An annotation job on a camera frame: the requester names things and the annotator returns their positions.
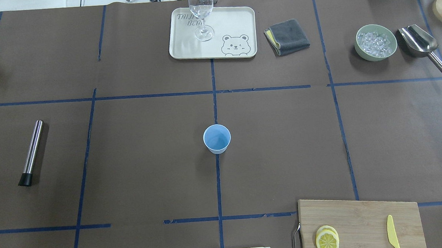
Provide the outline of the green bowl of ice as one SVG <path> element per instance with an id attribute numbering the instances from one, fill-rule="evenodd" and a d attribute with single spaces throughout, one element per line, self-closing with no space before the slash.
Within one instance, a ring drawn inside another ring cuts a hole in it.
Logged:
<path id="1" fill-rule="evenodd" d="M 391 57 L 398 48 L 394 34 L 381 25 L 368 24 L 356 33 L 354 48 L 363 59 L 379 62 Z"/>

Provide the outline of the steel muddler black tip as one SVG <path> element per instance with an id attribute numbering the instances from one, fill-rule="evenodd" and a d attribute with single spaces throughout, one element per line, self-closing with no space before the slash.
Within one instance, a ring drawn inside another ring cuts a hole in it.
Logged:
<path id="1" fill-rule="evenodd" d="M 34 129 L 32 132 L 32 137 L 27 151 L 28 155 L 26 156 L 25 166 L 21 178 L 19 179 L 18 186 L 29 187 L 32 185 L 34 162 L 36 159 L 37 149 L 39 146 L 38 144 L 40 141 L 43 125 L 44 122 L 41 120 L 35 122 Z"/>

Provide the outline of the bamboo cutting board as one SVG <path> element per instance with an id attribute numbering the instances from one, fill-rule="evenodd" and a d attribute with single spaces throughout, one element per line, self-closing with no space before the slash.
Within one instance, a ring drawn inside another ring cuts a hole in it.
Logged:
<path id="1" fill-rule="evenodd" d="M 340 236 L 339 248 L 394 248 L 387 234 L 393 217 L 400 248 L 427 248 L 415 202 L 298 200 L 301 248 L 317 248 L 316 233 L 332 226 Z"/>

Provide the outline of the folded grey yellow cloth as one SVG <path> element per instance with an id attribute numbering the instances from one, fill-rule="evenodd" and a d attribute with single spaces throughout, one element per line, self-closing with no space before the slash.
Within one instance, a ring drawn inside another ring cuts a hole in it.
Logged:
<path id="1" fill-rule="evenodd" d="M 278 56 L 290 55 L 310 47 L 309 39 L 296 19 L 271 25 L 264 35 Z"/>

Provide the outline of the clear wine glass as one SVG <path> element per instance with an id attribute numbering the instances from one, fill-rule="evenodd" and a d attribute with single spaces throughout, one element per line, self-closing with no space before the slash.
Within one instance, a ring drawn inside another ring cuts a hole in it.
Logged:
<path id="1" fill-rule="evenodd" d="M 200 24 L 195 30 L 195 35 L 201 42 L 209 41 L 214 37 L 214 29 L 206 25 L 205 19 L 213 11 L 213 0 L 188 0 L 191 13 L 199 20 Z"/>

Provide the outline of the cream bear serving tray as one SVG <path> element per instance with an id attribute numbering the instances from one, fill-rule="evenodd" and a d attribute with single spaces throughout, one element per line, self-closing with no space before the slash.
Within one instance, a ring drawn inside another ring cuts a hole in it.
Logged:
<path id="1" fill-rule="evenodd" d="M 175 9 L 171 14 L 169 54 L 175 59 L 241 59 L 257 53 L 255 13 L 250 7 L 214 7 L 207 18 L 214 37 L 202 42 L 195 30 L 201 22 L 190 9 Z"/>

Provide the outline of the lemon slice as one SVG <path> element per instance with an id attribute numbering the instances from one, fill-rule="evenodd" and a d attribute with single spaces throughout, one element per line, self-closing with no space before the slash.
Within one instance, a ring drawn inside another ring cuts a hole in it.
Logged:
<path id="1" fill-rule="evenodd" d="M 317 248 L 339 248 L 340 237 L 333 231 L 322 230 L 316 234 L 315 244 Z"/>
<path id="2" fill-rule="evenodd" d="M 336 231 L 336 229 L 333 228 L 333 227 L 330 226 L 330 225 L 323 225 L 323 226 L 321 226 L 321 227 L 317 230 L 316 235 L 319 235 L 322 231 L 330 231 L 330 232 L 332 232 L 333 234 L 335 234 L 336 236 L 338 236 L 338 232 Z"/>

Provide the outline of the steel ice scoop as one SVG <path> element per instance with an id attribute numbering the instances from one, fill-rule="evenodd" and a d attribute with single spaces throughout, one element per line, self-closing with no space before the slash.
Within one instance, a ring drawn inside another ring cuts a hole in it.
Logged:
<path id="1" fill-rule="evenodd" d="M 427 57 L 442 74 L 442 59 L 436 54 L 437 40 L 416 24 L 398 29 L 405 40 L 408 51 L 415 57 Z"/>

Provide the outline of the light blue paper cup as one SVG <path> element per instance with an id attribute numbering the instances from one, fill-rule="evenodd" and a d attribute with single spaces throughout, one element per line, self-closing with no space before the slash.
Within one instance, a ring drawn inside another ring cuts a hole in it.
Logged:
<path id="1" fill-rule="evenodd" d="M 213 124 L 205 129 L 203 143 L 208 150 L 216 155 L 225 152 L 232 139 L 232 135 L 225 126 Z"/>

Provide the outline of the yellow plastic knife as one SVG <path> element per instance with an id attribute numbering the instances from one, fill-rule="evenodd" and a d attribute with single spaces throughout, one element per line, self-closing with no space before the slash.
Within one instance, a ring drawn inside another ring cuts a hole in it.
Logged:
<path id="1" fill-rule="evenodd" d="M 401 248 L 398 241 L 398 235 L 396 233 L 395 224 L 392 215 L 388 215 L 386 221 L 386 228 L 387 228 L 388 241 L 390 245 L 392 245 L 394 248 Z"/>

